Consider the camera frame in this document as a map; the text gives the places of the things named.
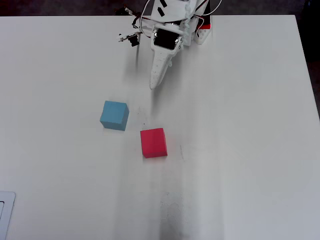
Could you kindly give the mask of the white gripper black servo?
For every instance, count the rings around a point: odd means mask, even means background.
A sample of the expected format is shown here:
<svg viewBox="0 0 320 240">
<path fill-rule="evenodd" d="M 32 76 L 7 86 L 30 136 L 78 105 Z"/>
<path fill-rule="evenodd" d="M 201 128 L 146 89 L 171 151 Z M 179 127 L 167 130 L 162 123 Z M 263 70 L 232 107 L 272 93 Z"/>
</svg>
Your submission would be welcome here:
<svg viewBox="0 0 320 240">
<path fill-rule="evenodd" d="M 183 42 L 184 32 L 174 23 L 156 23 L 152 27 L 150 48 L 154 52 L 149 87 L 155 89 L 162 82 L 170 65 L 172 54 L 176 54 Z"/>
</svg>

